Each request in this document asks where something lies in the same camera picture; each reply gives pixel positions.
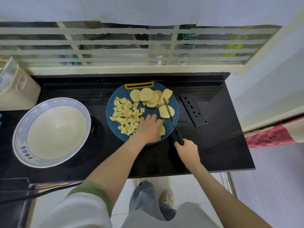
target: countertop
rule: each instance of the countertop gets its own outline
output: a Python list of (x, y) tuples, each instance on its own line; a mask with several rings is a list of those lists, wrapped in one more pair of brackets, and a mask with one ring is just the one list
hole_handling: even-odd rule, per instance
[[(177, 129), (183, 138), (193, 140), (199, 148), (201, 163), (210, 172), (254, 169), (225, 79), (229, 73), (196, 74), (124, 74), (37, 76), (42, 87), (38, 103), (56, 97), (82, 102), (89, 110), (97, 131), (87, 146), (70, 160), (50, 168), (32, 168), (18, 161), (12, 149), (12, 137), (18, 121), (27, 111), (2, 111), (0, 127), (0, 179), (27, 178), (30, 184), (84, 180), (102, 161), (118, 149), (123, 141), (108, 127), (105, 118), (107, 101), (116, 88), (126, 83), (158, 81), (173, 90), (179, 105)], [(195, 128), (179, 95), (192, 94), (208, 120)], [(130, 178), (188, 174), (173, 143), (172, 133), (162, 142), (146, 146), (136, 158)]]

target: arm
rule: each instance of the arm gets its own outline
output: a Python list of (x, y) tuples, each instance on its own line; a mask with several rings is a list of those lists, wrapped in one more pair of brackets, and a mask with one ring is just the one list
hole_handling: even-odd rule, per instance
[(116, 152), (103, 161), (84, 182), (95, 182), (107, 193), (112, 208), (128, 178), (131, 167), (142, 148), (151, 142), (161, 139), (158, 129), (164, 120), (157, 120), (154, 114), (140, 118), (139, 126), (132, 137)]
[(201, 164), (197, 145), (184, 139), (181, 146), (175, 142), (178, 155), (199, 182), (225, 228), (271, 228), (259, 215), (230, 194)]

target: peeled potato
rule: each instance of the peeled potato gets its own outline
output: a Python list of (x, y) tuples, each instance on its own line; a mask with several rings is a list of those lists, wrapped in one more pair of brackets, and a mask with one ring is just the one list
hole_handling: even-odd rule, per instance
[(130, 98), (133, 102), (140, 101), (140, 90), (132, 90), (130, 93)]
[(153, 98), (151, 100), (149, 100), (149, 102), (155, 102), (159, 99), (157, 92), (154, 90), (152, 90), (152, 92), (153, 92)]
[(158, 99), (158, 104), (164, 103), (164, 98), (167, 100), (167, 99), (169, 99), (172, 96), (172, 94), (173, 94), (172, 90), (165, 89), (163, 91), (162, 96)]
[(165, 130), (164, 125), (161, 125), (158, 129), (158, 135), (162, 136), (162, 135), (165, 135), (165, 133), (166, 133), (166, 130)]
[(165, 103), (163, 103), (163, 104), (158, 104), (158, 103), (157, 103), (157, 105), (155, 106), (155, 108), (159, 108), (159, 107), (161, 107), (161, 106), (163, 106), (163, 105), (165, 105)]
[(160, 90), (154, 90), (154, 91), (157, 93), (157, 95), (158, 95), (159, 97), (161, 97), (161, 95), (163, 94), (163, 92), (160, 91)]
[[(169, 105), (168, 105), (168, 107), (169, 107), (171, 116), (173, 116), (175, 114), (174, 109)], [(160, 114), (161, 118), (170, 118), (169, 113), (168, 113), (167, 108), (166, 108), (165, 105), (159, 107), (158, 110), (159, 110), (159, 114)]]
[(141, 101), (149, 101), (153, 99), (153, 91), (150, 88), (143, 88), (139, 94)]
[(153, 108), (157, 105), (157, 102), (158, 102), (157, 100), (155, 102), (146, 101), (146, 106)]

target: white bowl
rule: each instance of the white bowl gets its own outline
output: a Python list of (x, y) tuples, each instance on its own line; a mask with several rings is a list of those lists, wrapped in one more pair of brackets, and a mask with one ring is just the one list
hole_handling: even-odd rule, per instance
[(71, 98), (53, 98), (29, 110), (13, 135), (13, 150), (25, 165), (46, 168), (80, 150), (91, 129), (87, 108)]

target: jeans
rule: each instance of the jeans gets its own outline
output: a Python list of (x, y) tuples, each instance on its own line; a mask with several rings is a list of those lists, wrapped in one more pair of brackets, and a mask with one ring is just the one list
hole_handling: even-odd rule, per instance
[(134, 210), (142, 210), (161, 221), (170, 221), (176, 214), (175, 209), (165, 204), (158, 204), (154, 185), (148, 181), (142, 181), (133, 191), (129, 204), (129, 213)]

